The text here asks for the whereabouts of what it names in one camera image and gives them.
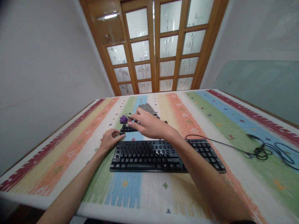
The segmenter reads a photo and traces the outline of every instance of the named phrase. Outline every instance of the blue stripe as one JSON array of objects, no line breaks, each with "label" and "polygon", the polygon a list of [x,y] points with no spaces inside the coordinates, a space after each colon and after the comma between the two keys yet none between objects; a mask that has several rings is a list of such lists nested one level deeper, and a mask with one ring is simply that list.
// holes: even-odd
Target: blue stripe
[{"label": "blue stripe", "polygon": [[[238,111],[234,110],[231,106],[228,106],[214,97],[212,94],[206,91],[196,91],[196,93],[208,101],[212,106],[220,110],[225,116],[227,116],[231,121],[235,122],[239,127],[241,127],[246,133],[255,135],[262,139],[265,143],[274,144],[275,142],[280,142],[282,144],[288,145],[285,142],[282,142],[275,135],[272,135],[271,132],[266,131],[260,125],[252,122],[247,117],[240,114]],[[294,160],[296,164],[299,164],[299,154],[295,154],[291,149],[279,146],[283,151],[290,153],[289,156]]]},{"label": "blue stripe", "polygon": [[[137,107],[147,102],[147,96],[139,95],[136,99],[132,113],[136,112]],[[125,141],[141,141],[143,135],[140,132],[126,133]],[[110,185],[109,193],[105,199],[105,204],[113,206],[140,208],[140,190],[141,190],[141,173],[115,172]]]}]

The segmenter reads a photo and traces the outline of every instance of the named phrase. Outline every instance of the red stripe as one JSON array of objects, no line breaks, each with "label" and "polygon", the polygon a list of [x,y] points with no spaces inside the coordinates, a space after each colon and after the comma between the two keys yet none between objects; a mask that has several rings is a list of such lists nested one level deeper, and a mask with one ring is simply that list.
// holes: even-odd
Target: red stripe
[{"label": "red stripe", "polygon": [[247,116],[251,117],[252,119],[259,122],[261,125],[265,126],[266,128],[270,129],[277,135],[279,135],[281,138],[287,140],[291,144],[295,145],[297,148],[299,148],[299,136],[292,133],[291,131],[285,129],[284,127],[281,127],[278,124],[275,124],[274,122],[268,120],[267,118],[257,114],[256,112],[253,112],[252,110],[244,107],[241,104],[236,103],[235,101],[229,99],[228,97],[216,92],[215,90],[207,90],[209,93],[213,94],[214,96],[218,97],[219,99],[225,101],[229,105],[233,106],[234,108],[238,109],[239,111],[243,112]]},{"label": "red stripe", "polygon": [[0,185],[0,191],[9,191],[12,187],[14,187],[33,167],[35,167],[43,159],[43,157],[52,151],[61,140],[63,140],[75,127],[77,127],[81,121],[83,121],[83,119],[86,118],[94,109],[96,109],[96,107],[99,106],[104,100],[105,99],[100,99],[97,101],[59,135],[57,135],[51,142],[49,142],[49,144],[37,152],[27,163],[25,163]]}]

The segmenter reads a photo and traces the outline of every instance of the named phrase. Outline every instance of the striped tablecloth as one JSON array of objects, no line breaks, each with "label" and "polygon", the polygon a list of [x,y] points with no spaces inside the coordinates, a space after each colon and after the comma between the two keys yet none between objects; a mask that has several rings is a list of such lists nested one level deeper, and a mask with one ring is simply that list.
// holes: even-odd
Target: striped tablecloth
[{"label": "striped tablecloth", "polygon": [[[149,103],[162,120],[187,134],[207,136],[245,151],[260,142],[299,148],[299,131],[219,90],[177,91],[94,101],[0,178],[0,196],[46,209],[98,150],[102,135],[121,128],[120,116]],[[139,132],[125,141],[148,140]],[[277,155],[260,161],[210,141],[227,168],[225,179],[258,223],[299,222],[299,173]],[[283,150],[299,164],[291,150]],[[77,215],[123,223],[211,223],[214,214],[189,174],[110,172],[114,149],[102,162]]]}]

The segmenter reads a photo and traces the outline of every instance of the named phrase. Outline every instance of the black cable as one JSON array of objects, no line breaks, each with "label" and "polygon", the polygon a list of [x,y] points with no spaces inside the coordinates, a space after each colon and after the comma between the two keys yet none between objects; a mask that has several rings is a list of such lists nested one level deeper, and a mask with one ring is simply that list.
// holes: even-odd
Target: black cable
[{"label": "black cable", "polygon": [[292,159],[288,154],[286,154],[285,151],[283,151],[278,145],[285,146],[285,147],[287,147],[287,148],[293,150],[293,151],[296,152],[296,153],[299,153],[298,151],[296,151],[296,150],[292,149],[291,147],[289,147],[289,146],[287,146],[287,145],[285,145],[285,144],[283,144],[283,143],[280,143],[280,142],[275,142],[274,145],[271,145],[271,144],[269,144],[269,143],[265,143],[263,140],[261,140],[260,138],[254,136],[254,135],[251,135],[251,134],[247,134],[247,135],[248,135],[248,137],[250,137],[250,138],[254,138],[254,139],[259,140],[259,141],[261,141],[261,142],[263,143],[260,147],[255,148],[254,153],[246,152],[246,151],[243,151],[243,150],[241,150],[241,149],[238,149],[238,148],[236,148],[236,147],[234,147],[234,146],[231,146],[231,145],[225,144],[225,143],[223,143],[223,142],[219,142],[219,141],[216,141],[216,140],[207,138],[207,137],[205,137],[205,136],[197,135],[197,134],[189,134],[189,135],[186,135],[185,139],[187,139],[188,136],[199,136],[199,137],[208,139],[208,140],[210,140],[210,141],[217,142],[217,143],[220,143],[220,144],[229,146],[229,147],[234,148],[234,149],[236,149],[236,150],[238,150],[238,151],[240,151],[240,152],[242,152],[242,153],[247,154],[248,156],[252,156],[252,157],[255,157],[255,158],[257,158],[257,159],[259,159],[259,160],[263,160],[263,161],[267,160],[269,155],[273,155],[273,152],[272,152],[272,151],[270,151],[269,149],[265,149],[265,148],[264,148],[264,147],[268,147],[268,148],[272,149],[274,152],[276,152],[276,153],[280,156],[281,160],[282,160],[287,166],[291,167],[291,168],[294,169],[294,170],[299,170],[298,168],[293,167],[293,166],[290,165],[290,164],[294,165],[295,162],[294,162],[293,159]]}]

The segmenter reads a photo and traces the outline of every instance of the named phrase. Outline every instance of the gray cloth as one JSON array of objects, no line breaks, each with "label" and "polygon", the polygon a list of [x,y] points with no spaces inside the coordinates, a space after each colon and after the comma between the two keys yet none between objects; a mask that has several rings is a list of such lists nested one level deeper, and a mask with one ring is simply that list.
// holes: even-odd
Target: gray cloth
[{"label": "gray cloth", "polygon": [[159,118],[160,117],[157,115],[157,113],[154,111],[154,109],[150,106],[149,103],[146,103],[146,104],[141,104],[139,105],[138,107],[144,109],[145,111],[149,112],[150,114],[154,115],[155,117]]}]

